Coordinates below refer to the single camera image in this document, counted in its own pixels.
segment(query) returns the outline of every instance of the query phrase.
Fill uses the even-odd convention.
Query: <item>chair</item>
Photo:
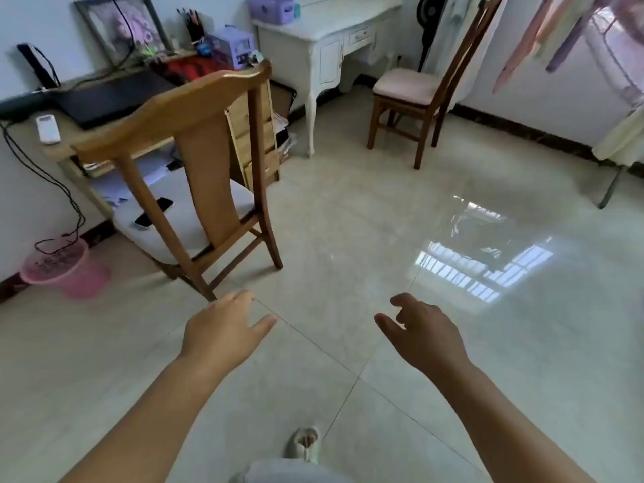
[[[171,279],[180,277],[209,301],[214,288],[259,243],[265,242],[282,269],[266,203],[260,86],[271,72],[268,61],[246,71],[220,71],[157,95],[132,115],[75,146],[83,163],[111,161],[136,200],[114,213],[114,225]],[[234,152],[225,111],[248,92],[254,193],[230,179]],[[185,167],[148,187],[131,156],[174,138]],[[156,199],[174,206],[165,213]],[[133,225],[145,212],[153,227]],[[253,229],[260,225],[261,233]],[[250,243],[210,283],[202,274],[247,232]]]
[[[436,147],[445,114],[449,109],[449,101],[502,1],[480,1],[474,20],[442,80],[433,74],[397,68],[386,72],[377,81],[374,85],[374,110],[371,115],[367,149],[374,148],[375,133],[378,129],[394,132],[418,142],[414,168],[421,168],[431,122],[436,117],[431,139],[431,146]],[[387,110],[389,110],[389,118],[387,124],[382,125],[379,122],[380,116]],[[396,112],[423,121],[419,137],[396,128]]]

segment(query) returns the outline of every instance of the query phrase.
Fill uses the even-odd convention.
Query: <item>glossy floor tile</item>
[[[362,87],[319,108],[316,154],[268,188],[285,267],[260,245],[216,293],[253,289],[251,321],[274,312],[278,326],[214,394],[170,480],[226,481],[312,423],[322,462],[357,481],[487,480],[450,406],[375,327],[409,291],[593,477],[644,481],[642,182],[625,176],[600,211],[613,170],[451,116],[416,171],[411,141],[381,131],[366,150],[370,112]],[[114,271],[100,297],[33,287],[0,305],[2,481],[60,478],[205,305],[124,239],[93,253]]]

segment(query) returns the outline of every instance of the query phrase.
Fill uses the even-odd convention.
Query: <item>black cable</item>
[[[130,56],[132,56],[132,53],[134,52],[134,49],[136,48],[135,43],[134,43],[134,32],[132,31],[132,27],[130,27],[129,22],[127,21],[127,17],[126,17],[126,16],[123,14],[123,12],[121,11],[121,8],[120,8],[120,6],[118,6],[117,1],[116,1],[116,0],[112,0],[112,2],[114,3],[114,5],[116,5],[118,12],[119,12],[119,13],[120,13],[120,15],[123,17],[123,20],[125,20],[125,24],[127,25],[127,28],[128,28],[128,30],[129,30],[129,37],[130,37],[130,39],[129,39],[129,51],[127,52],[127,55],[126,55],[126,56],[125,56],[125,57],[124,57],[124,58],[123,58],[123,59],[122,59],[122,60],[121,60],[121,61],[120,61],[116,66],[114,66],[114,67],[112,68],[112,70],[111,70],[111,71],[107,72],[106,74],[101,74],[101,76],[95,76],[95,77],[93,77],[93,78],[87,78],[87,79],[85,79],[85,80],[80,80],[80,81],[78,81],[76,84],[74,84],[74,86],[72,86],[72,87],[70,88],[70,90],[72,90],[72,89],[76,89],[76,88],[78,88],[80,85],[82,85],[82,84],[84,84],[84,83],[89,83],[90,81],[100,81],[100,80],[102,80],[103,78],[107,78],[108,76],[110,76],[110,75],[114,74],[114,73],[115,73],[115,72],[117,72],[121,67],[123,67],[123,65],[127,62],[127,60],[129,59],[129,57],[130,57]]]
[[[78,239],[80,238],[80,229],[85,224],[85,220],[86,220],[85,215],[83,215],[83,211],[81,210],[81,207],[78,205],[76,200],[74,200],[73,196],[71,195],[70,189],[67,186],[65,186],[63,183],[60,183],[60,181],[58,179],[54,178],[51,174],[49,174],[43,168],[41,168],[36,163],[34,163],[34,161],[32,161],[32,159],[27,155],[27,153],[25,153],[25,151],[23,151],[22,147],[20,147],[20,145],[15,141],[15,139],[9,133],[9,128],[15,123],[16,122],[13,121],[13,122],[9,123],[6,127],[2,123],[0,123],[0,127],[2,127],[3,137],[4,137],[4,141],[6,142],[6,145],[9,147],[9,149],[11,150],[13,155],[16,157],[16,159],[18,159],[18,162],[20,162],[20,164],[25,166],[29,171],[33,172],[39,178],[44,179],[44,181],[47,181],[49,184],[54,185],[57,188],[60,188],[60,190],[62,190],[62,192],[65,194],[65,196],[69,199],[69,204],[71,205],[71,208],[73,208],[74,211],[78,215],[78,219],[76,220],[76,228],[72,232],[69,232],[68,234],[63,234],[62,235],[62,237],[74,236],[72,241],[69,242],[67,245],[64,245],[63,247],[60,247],[60,248],[56,249],[55,251],[47,252],[47,251],[44,251],[43,249],[40,249],[39,245],[44,243],[44,242],[53,241],[55,239],[44,239],[44,240],[38,241],[37,243],[34,244],[34,248],[36,248],[37,251],[42,252],[43,254],[49,254],[49,255],[56,254],[58,251],[61,251],[62,249],[65,249],[66,247],[69,247],[69,246],[71,246],[71,245],[73,245],[73,244],[78,242]],[[22,158],[20,157],[20,155],[18,154],[16,149],[18,151],[20,151],[20,153],[24,156],[24,158],[29,162],[29,164],[31,166],[28,163],[26,163],[25,161],[22,160]]]
[[[45,60],[45,61],[47,61],[47,64],[49,64],[49,68],[52,70],[53,80],[56,82],[56,84],[57,84],[58,86],[60,86],[60,80],[58,79],[58,74],[56,74],[56,70],[55,70],[55,69],[53,69],[53,64],[52,64],[52,62],[51,62],[49,59],[47,59],[47,56],[46,56],[46,55],[44,55],[44,54],[43,54],[43,52],[42,52],[39,48],[37,48],[35,45],[33,45],[33,44],[29,44],[28,42],[25,42],[25,44],[28,44],[29,46],[31,46],[32,48],[34,48],[34,49],[36,50],[36,52],[37,52],[38,54],[40,54],[40,55],[44,58],[44,60]]]

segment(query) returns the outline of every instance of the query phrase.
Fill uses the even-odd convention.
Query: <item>framed picture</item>
[[[132,62],[170,49],[150,0],[79,0],[74,5],[112,66],[127,56],[132,40]]]

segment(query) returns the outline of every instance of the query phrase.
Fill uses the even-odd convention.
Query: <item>black fan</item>
[[[431,43],[434,41],[436,31],[439,27],[440,14],[447,0],[421,0],[416,8],[416,19],[423,28],[423,54],[421,63],[418,64],[418,72],[423,69],[427,52],[429,52]]]

